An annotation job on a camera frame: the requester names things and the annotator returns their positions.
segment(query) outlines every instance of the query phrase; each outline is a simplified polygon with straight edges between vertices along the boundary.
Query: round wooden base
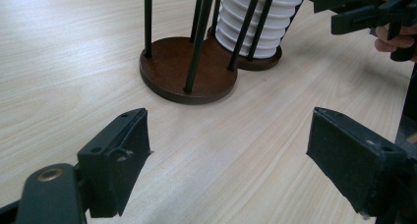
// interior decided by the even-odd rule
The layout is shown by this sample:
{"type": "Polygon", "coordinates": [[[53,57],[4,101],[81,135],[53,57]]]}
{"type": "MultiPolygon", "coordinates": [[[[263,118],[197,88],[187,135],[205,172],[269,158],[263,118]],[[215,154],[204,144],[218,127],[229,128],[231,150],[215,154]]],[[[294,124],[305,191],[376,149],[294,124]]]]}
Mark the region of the round wooden base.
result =
{"type": "MultiPolygon", "coordinates": [[[[168,100],[184,104],[205,104],[227,95],[237,79],[237,70],[228,71],[231,52],[223,48],[217,40],[208,35],[203,43],[199,67],[192,92],[184,91],[190,68],[193,43],[189,37],[169,37],[151,45],[152,57],[141,54],[141,76],[147,86],[168,100]]],[[[276,65],[281,56],[253,61],[239,57],[236,66],[245,70],[265,70],[276,65]]]]}

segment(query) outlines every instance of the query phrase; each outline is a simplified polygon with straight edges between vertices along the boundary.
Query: human hand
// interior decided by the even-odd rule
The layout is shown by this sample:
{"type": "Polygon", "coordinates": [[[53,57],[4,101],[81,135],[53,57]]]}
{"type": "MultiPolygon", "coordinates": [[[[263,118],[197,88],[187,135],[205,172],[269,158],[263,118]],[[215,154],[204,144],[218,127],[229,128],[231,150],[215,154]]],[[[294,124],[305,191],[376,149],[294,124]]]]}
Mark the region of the human hand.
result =
{"type": "MultiPolygon", "coordinates": [[[[388,26],[377,27],[375,48],[381,52],[394,52],[398,48],[408,48],[414,44],[414,38],[411,35],[417,34],[417,26],[402,27],[398,36],[392,40],[387,40],[388,26]]],[[[411,58],[411,61],[417,62],[417,52],[411,58]]]]}

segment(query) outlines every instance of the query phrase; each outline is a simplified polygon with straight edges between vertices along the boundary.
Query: black mechanical part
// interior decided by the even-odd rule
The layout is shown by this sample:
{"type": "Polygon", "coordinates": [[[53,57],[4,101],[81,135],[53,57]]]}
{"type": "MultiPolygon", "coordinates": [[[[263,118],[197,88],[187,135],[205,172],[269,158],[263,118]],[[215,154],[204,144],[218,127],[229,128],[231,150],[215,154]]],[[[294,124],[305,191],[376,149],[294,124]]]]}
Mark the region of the black mechanical part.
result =
{"type": "Polygon", "coordinates": [[[22,199],[0,208],[0,223],[86,223],[122,215],[150,155],[148,112],[136,109],[114,119],[79,153],[79,164],[55,164],[26,181],[22,199]]]}
{"type": "Polygon", "coordinates": [[[417,220],[416,160],[349,117],[315,108],[307,154],[350,201],[377,223],[417,220]]]}
{"type": "Polygon", "coordinates": [[[417,64],[414,65],[402,115],[417,123],[417,64]]]}
{"type": "MultiPolygon", "coordinates": [[[[401,27],[417,24],[417,0],[312,0],[315,12],[333,10],[331,33],[345,34],[363,28],[389,24],[387,39],[399,35],[401,27]]],[[[399,48],[391,53],[394,61],[407,61],[415,53],[417,41],[409,48],[399,48]]]]}
{"type": "Polygon", "coordinates": [[[25,183],[16,223],[87,223],[73,166],[55,164],[31,174],[25,183]]]}
{"type": "Polygon", "coordinates": [[[78,152],[81,175],[91,196],[91,217],[123,213],[150,155],[147,124],[145,109],[124,113],[78,152]]]}

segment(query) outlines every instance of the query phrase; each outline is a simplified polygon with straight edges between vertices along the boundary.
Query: wooden table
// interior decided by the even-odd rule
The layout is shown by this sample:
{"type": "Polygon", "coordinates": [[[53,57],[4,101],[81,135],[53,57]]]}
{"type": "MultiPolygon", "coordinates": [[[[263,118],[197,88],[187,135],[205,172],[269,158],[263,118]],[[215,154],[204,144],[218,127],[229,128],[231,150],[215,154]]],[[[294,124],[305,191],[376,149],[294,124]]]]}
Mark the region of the wooden table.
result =
{"type": "MultiPolygon", "coordinates": [[[[189,36],[195,0],[153,0],[153,40],[189,36]]],[[[330,34],[305,2],[278,65],[188,106],[139,73],[143,0],[0,0],[0,205],[117,115],[149,111],[148,159],[122,217],[90,223],[372,223],[305,154],[315,106],[394,140],[412,64],[364,31],[330,34]]]]}

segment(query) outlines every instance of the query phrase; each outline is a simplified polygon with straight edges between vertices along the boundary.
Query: black metal rod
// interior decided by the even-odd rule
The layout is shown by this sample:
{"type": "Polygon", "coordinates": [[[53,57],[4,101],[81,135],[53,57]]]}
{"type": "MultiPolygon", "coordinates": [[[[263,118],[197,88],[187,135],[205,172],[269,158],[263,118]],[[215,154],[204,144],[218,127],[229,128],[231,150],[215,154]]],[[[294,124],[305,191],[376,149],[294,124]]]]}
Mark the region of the black metal rod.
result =
{"type": "Polygon", "coordinates": [[[152,57],[152,0],[145,0],[145,57],[152,57]]]}
{"type": "Polygon", "coordinates": [[[265,22],[267,21],[269,8],[271,4],[272,0],[265,1],[260,20],[258,22],[257,30],[255,32],[254,39],[252,40],[251,48],[249,49],[248,60],[250,61],[254,59],[255,50],[258,47],[258,42],[260,41],[262,30],[264,29],[265,22]]]}
{"type": "Polygon", "coordinates": [[[214,3],[214,11],[212,14],[212,22],[211,22],[211,35],[215,35],[215,29],[217,28],[217,20],[218,20],[218,12],[220,9],[220,2],[221,0],[215,0],[215,3],[214,3]]]}
{"type": "Polygon", "coordinates": [[[212,0],[203,0],[202,10],[200,11],[200,18],[196,31],[196,39],[193,46],[193,54],[191,56],[190,69],[188,71],[187,82],[184,87],[184,91],[187,93],[190,93],[193,89],[194,78],[196,76],[197,67],[199,66],[203,41],[205,39],[206,28],[209,22],[211,3],[212,0]]]}
{"type": "Polygon", "coordinates": [[[246,32],[248,32],[249,24],[251,23],[252,17],[255,13],[255,8],[257,8],[259,0],[251,0],[249,3],[248,11],[246,12],[245,20],[243,21],[242,27],[239,32],[239,37],[237,38],[235,48],[233,50],[232,57],[229,62],[227,70],[234,71],[237,57],[239,56],[240,49],[242,48],[243,41],[245,40],[246,32]]]}
{"type": "Polygon", "coordinates": [[[200,11],[203,6],[202,2],[203,0],[196,0],[196,8],[194,9],[193,27],[191,28],[191,36],[190,36],[191,43],[194,43],[194,40],[196,39],[197,25],[199,24],[200,11]]]}

